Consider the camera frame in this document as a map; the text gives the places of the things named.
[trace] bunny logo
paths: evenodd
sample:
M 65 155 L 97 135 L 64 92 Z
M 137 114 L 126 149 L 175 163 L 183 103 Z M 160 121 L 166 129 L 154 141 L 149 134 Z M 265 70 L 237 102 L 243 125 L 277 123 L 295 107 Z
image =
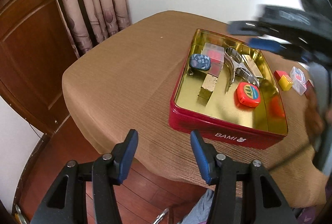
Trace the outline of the bunny logo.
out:
M 240 137 L 240 138 L 237 139 L 236 141 L 237 141 L 237 142 L 244 142 L 245 140 L 246 140 L 245 138 Z

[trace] patterned eraser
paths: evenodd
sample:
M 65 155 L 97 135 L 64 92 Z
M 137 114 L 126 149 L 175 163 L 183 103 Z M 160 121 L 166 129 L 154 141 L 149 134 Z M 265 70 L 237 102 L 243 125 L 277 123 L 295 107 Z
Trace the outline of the patterned eraser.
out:
M 202 54 L 193 54 L 190 56 L 189 65 L 193 69 L 207 71 L 211 67 L 211 59 Z

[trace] door panel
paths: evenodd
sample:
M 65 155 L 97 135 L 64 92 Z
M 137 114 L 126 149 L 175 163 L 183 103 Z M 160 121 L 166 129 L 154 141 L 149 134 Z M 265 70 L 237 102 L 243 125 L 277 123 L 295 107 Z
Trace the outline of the door panel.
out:
M 36 127 L 55 131 L 69 115 L 62 74 L 76 60 L 55 0 L 7 0 L 0 25 L 0 94 Z

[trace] gold block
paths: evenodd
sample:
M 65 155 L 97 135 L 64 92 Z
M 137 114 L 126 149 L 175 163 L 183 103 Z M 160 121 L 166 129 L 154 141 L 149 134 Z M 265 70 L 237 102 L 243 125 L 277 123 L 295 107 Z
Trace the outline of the gold block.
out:
M 283 89 L 283 91 L 288 91 L 293 85 L 292 79 L 288 75 L 283 75 L 279 80 L 279 85 Z
M 251 73 L 258 79 L 258 81 L 261 83 L 263 81 L 263 75 L 258 69 L 256 63 L 253 61 L 250 55 L 242 55 L 243 61 L 251 71 Z
M 202 86 L 200 87 L 200 92 L 199 92 L 198 96 L 209 100 L 212 95 L 213 90 L 215 89 L 217 80 L 218 80 L 217 77 L 215 77 L 211 74 L 207 74 Z

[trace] wooden floor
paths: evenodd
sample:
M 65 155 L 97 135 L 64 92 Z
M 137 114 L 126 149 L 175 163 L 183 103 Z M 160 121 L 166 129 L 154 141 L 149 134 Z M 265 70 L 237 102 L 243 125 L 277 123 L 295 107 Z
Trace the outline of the wooden floor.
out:
M 67 161 L 75 159 L 78 163 L 84 163 L 94 161 L 99 156 L 72 118 L 69 118 L 46 145 L 23 187 L 19 206 L 28 219 L 31 220 Z M 123 224 L 147 224 L 171 205 L 176 205 L 174 216 L 175 221 L 179 221 L 190 212 L 206 189 L 162 178 L 150 173 L 139 162 L 134 162 L 128 178 L 123 185 L 115 186 L 114 191 Z M 86 200 L 89 224 L 95 223 L 92 197 L 92 184 L 88 182 Z

